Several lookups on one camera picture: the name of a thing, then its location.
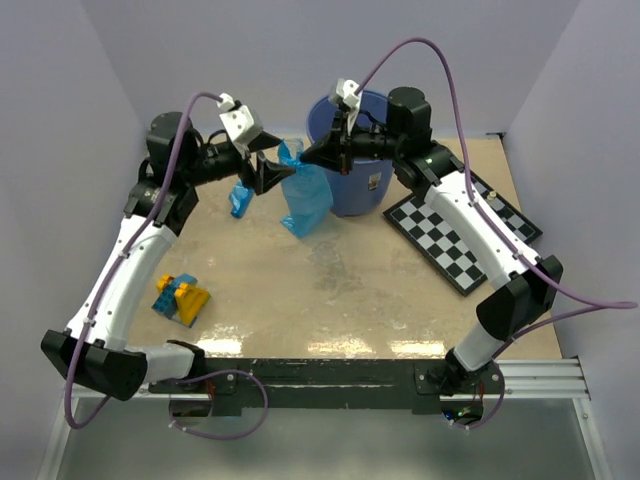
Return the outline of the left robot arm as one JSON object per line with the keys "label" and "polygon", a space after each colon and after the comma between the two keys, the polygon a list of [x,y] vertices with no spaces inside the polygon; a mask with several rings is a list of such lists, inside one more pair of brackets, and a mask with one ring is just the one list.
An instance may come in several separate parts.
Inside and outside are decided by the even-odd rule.
{"label": "left robot arm", "polygon": [[247,106],[220,116],[226,138],[204,143],[191,123],[179,133],[178,112],[157,116],[148,155],[131,189],[116,244],[83,306],[61,332],[47,331],[41,350],[73,383],[126,401],[144,383],[172,379],[185,392],[207,380],[204,353],[183,342],[131,347],[129,330],[146,284],[198,203],[196,188],[236,176],[263,194],[293,174],[264,157],[279,138],[264,132]]}

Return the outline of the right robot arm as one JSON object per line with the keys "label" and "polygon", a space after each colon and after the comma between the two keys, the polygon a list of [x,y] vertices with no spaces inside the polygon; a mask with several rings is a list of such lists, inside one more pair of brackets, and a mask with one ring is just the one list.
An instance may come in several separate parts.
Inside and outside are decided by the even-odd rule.
{"label": "right robot arm", "polygon": [[561,279],[555,256],[542,258],[505,225],[472,186],[464,164],[432,138],[431,106],[414,87],[387,96],[386,120],[360,128],[362,93],[339,79],[329,95],[337,111],[328,132],[302,155],[307,164],[347,175],[357,158],[388,160],[400,183],[446,221],[482,266],[493,293],[476,308],[477,325],[427,377],[443,394],[466,393],[514,334],[551,309]]}

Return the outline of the blue trash bag roll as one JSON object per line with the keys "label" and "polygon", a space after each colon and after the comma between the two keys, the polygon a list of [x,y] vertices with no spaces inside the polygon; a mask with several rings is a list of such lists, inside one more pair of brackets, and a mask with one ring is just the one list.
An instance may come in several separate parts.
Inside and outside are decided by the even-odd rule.
{"label": "blue trash bag roll", "polygon": [[252,200],[253,194],[253,190],[251,188],[245,187],[241,180],[238,180],[235,183],[228,196],[231,204],[230,213],[234,218],[240,219],[245,215]]}

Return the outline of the single blue trash bag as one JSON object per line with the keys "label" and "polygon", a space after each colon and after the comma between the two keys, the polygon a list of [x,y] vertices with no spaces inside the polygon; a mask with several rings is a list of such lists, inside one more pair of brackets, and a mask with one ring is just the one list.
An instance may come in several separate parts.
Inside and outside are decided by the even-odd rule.
{"label": "single blue trash bag", "polygon": [[279,163],[292,167],[295,173],[280,185],[289,213],[281,224],[297,238],[315,230],[333,206],[333,196],[324,171],[301,161],[304,145],[301,138],[284,139],[278,147]]}

